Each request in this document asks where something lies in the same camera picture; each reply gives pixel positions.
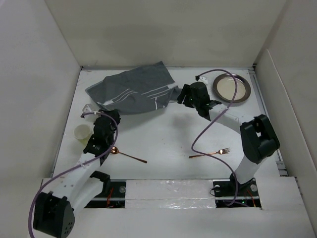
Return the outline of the grey striped cloth placemat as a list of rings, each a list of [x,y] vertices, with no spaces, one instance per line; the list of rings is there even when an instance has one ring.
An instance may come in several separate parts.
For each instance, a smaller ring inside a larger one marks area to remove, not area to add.
[[[101,109],[135,115],[166,108],[181,90],[160,61],[107,76],[85,91]]]

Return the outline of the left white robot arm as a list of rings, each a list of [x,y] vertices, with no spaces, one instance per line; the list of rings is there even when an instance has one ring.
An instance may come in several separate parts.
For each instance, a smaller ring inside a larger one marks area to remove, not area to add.
[[[98,169],[110,154],[118,137],[118,110],[98,110],[93,134],[77,164],[51,178],[36,193],[28,215],[28,232],[34,230],[54,238],[66,238],[75,224],[75,216],[96,196],[110,192],[109,175]]]

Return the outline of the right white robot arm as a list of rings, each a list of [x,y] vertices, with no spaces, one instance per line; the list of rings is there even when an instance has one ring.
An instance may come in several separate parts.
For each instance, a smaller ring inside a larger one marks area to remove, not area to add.
[[[179,104],[194,108],[199,116],[230,128],[241,136],[243,159],[230,175],[230,192],[241,195],[247,184],[254,178],[256,171],[267,157],[280,148],[280,142],[266,115],[252,117],[230,110],[221,102],[211,100],[207,86],[202,82],[185,84],[177,98]]]

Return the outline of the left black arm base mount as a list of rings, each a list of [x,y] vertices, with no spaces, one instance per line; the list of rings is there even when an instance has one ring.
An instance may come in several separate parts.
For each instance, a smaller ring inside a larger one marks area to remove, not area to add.
[[[126,180],[111,179],[110,175],[99,171],[93,172],[90,177],[99,179],[103,189],[85,208],[125,208]]]

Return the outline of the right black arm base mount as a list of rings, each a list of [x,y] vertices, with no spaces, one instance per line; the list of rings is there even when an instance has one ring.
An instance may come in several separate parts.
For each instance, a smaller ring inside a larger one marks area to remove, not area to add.
[[[212,184],[210,195],[215,198],[216,208],[262,207],[255,179],[238,188],[236,198],[231,205],[229,203],[234,199],[235,183],[229,179],[214,179]]]

